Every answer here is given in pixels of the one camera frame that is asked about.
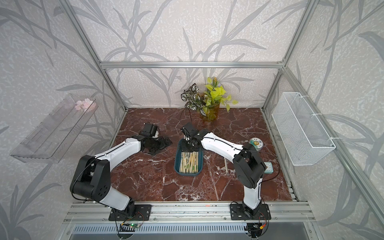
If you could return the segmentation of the small green square clock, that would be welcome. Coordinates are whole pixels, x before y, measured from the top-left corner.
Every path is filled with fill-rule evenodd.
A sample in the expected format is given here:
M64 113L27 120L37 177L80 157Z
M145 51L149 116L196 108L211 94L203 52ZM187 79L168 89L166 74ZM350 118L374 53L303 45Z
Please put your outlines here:
M273 164L271 162L264 162L266 165L265 174L272 174L274 172Z

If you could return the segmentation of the aluminium frame post right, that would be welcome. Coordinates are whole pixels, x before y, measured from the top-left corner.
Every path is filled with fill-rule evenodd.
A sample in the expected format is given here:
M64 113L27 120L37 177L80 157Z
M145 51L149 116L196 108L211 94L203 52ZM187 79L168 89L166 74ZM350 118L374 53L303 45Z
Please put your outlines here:
M295 31L295 34L293 35L293 38L289 44L288 50L282 59L282 66L279 68L279 70L277 72L277 75L274 79L272 87L271 87L271 89L267 95L267 98L265 100L265 103L262 107L263 112L265 112L269 102L271 101L272 95L273 95L275 89L277 88L277 86L279 85L280 78L283 75L283 70L288 67L288 63L289 63L289 61L290 61L290 59L291 59L291 57L295 51L295 48L298 45L302 35L304 34L304 31L305 31L308 23L310 22L310 19L312 18L318 3L319 3L319 0L310 0L307 2L303 16L302 16L301 20L299 21L299 25L298 25L298 27Z

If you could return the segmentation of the amber glass vase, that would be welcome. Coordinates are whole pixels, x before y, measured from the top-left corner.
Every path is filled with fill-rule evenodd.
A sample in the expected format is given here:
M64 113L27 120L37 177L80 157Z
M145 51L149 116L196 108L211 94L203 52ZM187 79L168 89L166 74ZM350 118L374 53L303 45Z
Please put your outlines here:
M203 106L198 113L200 114L200 118L206 122L215 121L219 114L220 104Z

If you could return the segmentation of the aluminium frame crossbar back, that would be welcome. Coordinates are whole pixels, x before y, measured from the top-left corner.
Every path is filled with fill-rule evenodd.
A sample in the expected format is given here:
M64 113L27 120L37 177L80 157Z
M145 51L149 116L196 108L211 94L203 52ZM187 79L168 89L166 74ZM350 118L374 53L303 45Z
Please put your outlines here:
M282 62L100 62L103 69L280 69Z

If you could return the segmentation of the green artificial plant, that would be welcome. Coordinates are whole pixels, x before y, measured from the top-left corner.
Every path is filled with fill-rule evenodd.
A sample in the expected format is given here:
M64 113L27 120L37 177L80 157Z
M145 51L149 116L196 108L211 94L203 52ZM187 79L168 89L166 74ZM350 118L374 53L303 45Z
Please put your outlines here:
M207 78L205 88L206 89L200 93L197 84L193 84L181 93L181 99L186 103L185 109L198 113L198 110L203 106L219 103L220 106L224 106L227 112L229 112L232 105L238 104L238 101L234 100L232 95L227 93L216 77Z

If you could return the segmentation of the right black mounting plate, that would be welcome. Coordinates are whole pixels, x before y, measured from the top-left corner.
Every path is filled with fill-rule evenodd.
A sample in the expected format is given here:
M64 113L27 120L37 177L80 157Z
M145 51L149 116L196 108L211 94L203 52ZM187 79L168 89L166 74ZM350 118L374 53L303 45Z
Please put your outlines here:
M231 220L271 220L271 212L267 204L260 203L256 209L252 210L245 204L237 202L230 203Z

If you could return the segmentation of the aluminium frame post left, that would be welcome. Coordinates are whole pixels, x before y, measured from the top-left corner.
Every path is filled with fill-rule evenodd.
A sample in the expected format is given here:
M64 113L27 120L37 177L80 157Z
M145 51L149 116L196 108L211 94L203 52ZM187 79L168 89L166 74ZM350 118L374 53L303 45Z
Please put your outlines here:
M122 99L121 95L118 93L117 88L115 87L112 80L110 79L110 77L106 73L106 70L103 69L103 67L101 66L101 61L100 61L95 49L93 48L92 43L89 40L83 26L81 25L76 13L75 13L75 10L71 6L70 1L59 0L59 3L61 5L61 8L62 8L64 14L68 17L70 23L72 24L75 31L77 32L80 40L84 44L88 54L90 55L93 63L95 64L98 72L101 74L102 78L104 79L107 86L109 87L109 89L113 93L113 95L116 98L116 100L118 101L119 105L122 107L122 109L124 111L126 111L127 107L125 105L124 100Z

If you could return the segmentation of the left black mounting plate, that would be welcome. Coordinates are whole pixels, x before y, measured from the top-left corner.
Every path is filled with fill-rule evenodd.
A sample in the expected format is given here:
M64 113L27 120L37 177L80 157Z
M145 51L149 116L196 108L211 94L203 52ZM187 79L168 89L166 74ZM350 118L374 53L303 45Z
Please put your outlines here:
M109 221L148 221L152 205L129 205L125 210L112 209Z

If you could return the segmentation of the teal storage box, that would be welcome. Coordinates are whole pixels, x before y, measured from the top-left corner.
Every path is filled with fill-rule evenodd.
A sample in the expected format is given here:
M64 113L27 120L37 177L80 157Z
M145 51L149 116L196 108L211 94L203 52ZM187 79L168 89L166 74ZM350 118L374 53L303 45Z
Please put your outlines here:
M203 151L185 152L183 146L186 140L178 142L177 153L174 162L174 170L181 176L196 177L203 169Z

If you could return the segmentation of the left circuit board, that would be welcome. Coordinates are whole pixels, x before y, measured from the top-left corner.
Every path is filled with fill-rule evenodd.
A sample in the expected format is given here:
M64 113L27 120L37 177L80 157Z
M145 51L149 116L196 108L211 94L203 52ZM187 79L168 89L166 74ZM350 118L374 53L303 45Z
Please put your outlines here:
M123 222L119 226L120 232L135 232L137 229L139 229L143 225L143 222L141 223L128 223Z

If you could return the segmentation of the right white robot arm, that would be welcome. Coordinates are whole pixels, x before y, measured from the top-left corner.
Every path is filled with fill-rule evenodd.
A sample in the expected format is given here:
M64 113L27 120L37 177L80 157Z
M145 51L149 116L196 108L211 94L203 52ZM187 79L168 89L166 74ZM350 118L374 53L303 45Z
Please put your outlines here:
M260 207L261 184L267 167L253 145L235 144L205 130L196 133L183 131L183 134L186 138L183 147L188 152L211 151L230 161L244 186L244 208L255 211Z

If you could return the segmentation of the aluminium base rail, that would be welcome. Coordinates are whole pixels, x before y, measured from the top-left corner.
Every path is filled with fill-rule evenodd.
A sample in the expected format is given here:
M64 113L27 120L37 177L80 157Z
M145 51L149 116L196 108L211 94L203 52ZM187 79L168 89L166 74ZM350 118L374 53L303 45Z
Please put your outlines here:
M226 223L231 221L229 202L149 202L148 223ZM266 202L273 222L314 222L307 202ZM64 224L108 223L111 209L100 204L73 204Z

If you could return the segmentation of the black mounting plate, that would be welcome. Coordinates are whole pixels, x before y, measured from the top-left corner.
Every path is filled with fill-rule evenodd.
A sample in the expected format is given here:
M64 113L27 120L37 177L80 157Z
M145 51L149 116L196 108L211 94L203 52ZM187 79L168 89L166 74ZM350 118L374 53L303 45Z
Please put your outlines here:
M230 203L231 220L271 220L271 212L267 204L260 203L256 209L252 210L245 204L237 202Z
M125 210L112 209L109 221L148 221L152 205L129 205Z

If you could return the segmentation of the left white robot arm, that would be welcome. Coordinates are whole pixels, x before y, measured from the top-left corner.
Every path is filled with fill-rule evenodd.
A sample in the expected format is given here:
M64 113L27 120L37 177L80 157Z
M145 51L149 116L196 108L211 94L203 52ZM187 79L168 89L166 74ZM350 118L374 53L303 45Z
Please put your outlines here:
M169 138L136 135L101 154L85 155L79 160L70 185L70 192L85 200L95 201L118 211L129 212L132 210L134 201L112 187L111 170L132 155L139 152L156 155L171 144Z

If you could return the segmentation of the wrapped chopsticks in box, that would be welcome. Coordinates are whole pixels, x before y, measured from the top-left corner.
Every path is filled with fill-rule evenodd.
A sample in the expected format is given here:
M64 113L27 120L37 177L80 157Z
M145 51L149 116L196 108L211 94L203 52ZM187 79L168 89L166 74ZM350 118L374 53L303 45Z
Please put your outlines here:
M181 153L179 172L184 174L196 174L199 171L199 153Z

